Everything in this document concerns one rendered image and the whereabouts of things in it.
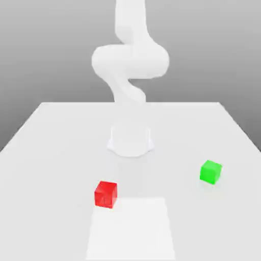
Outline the small red cube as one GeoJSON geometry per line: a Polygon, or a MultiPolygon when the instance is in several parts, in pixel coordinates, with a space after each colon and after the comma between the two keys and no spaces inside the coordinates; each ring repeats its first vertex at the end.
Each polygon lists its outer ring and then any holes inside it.
{"type": "Polygon", "coordinates": [[[118,197],[117,183],[100,181],[94,191],[96,206],[113,208],[118,197]]]}

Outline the small green cube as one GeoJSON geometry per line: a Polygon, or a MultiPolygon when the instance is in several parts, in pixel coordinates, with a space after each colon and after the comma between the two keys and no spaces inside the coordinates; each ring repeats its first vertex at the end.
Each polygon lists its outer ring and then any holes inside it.
{"type": "Polygon", "coordinates": [[[222,171],[222,165],[207,160],[200,169],[200,180],[215,185],[222,171]]]}

